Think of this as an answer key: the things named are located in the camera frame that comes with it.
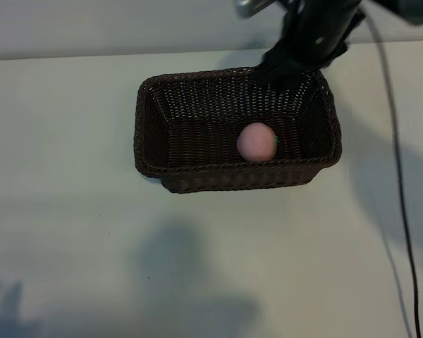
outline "pink ball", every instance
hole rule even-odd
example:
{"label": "pink ball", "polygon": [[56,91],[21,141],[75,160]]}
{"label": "pink ball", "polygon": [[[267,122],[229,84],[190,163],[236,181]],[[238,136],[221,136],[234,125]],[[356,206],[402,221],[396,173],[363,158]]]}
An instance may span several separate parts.
{"label": "pink ball", "polygon": [[263,123],[251,123],[237,140],[240,155],[249,162],[269,161],[276,155],[276,134]]}

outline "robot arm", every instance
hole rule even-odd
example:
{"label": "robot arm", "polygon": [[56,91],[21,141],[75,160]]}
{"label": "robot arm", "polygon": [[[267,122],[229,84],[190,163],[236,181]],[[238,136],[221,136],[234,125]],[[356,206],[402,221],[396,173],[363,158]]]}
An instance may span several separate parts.
{"label": "robot arm", "polygon": [[[295,75],[328,66],[347,50],[346,38],[364,19],[362,0],[277,0],[286,10],[281,39],[256,69],[260,82],[294,80]],[[236,0],[250,17],[275,0]],[[376,0],[408,22],[423,24],[423,0]]]}

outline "wicker basket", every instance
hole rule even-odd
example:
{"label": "wicker basket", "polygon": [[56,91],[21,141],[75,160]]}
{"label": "wicker basket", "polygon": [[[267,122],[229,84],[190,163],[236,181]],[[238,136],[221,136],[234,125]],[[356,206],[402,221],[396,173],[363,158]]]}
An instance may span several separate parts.
{"label": "wicker basket", "polygon": [[[161,75],[138,92],[135,164],[171,192],[249,190],[305,184],[341,156],[333,95],[320,72],[282,94],[260,87],[253,68]],[[253,122],[280,143],[272,161],[248,163],[236,148]]]}

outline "white wall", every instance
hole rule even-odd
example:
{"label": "white wall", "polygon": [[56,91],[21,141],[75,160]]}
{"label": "white wall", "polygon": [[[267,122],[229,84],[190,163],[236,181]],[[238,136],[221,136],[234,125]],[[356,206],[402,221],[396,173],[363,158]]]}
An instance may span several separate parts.
{"label": "white wall", "polygon": [[[0,0],[0,58],[265,47],[282,14],[274,5],[240,20],[233,0]],[[379,8],[374,15],[389,40],[423,38],[423,27]],[[352,39],[369,32],[361,27]]]}

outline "woven texture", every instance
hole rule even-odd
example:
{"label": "woven texture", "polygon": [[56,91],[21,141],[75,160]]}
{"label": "woven texture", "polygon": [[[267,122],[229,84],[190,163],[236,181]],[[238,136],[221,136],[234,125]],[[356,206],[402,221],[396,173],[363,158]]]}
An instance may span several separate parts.
{"label": "woven texture", "polygon": [[[248,190],[305,184],[341,156],[333,95],[320,72],[287,92],[260,87],[253,68],[160,75],[138,92],[135,164],[171,192]],[[238,135],[262,122],[280,143],[273,160],[248,163]]]}

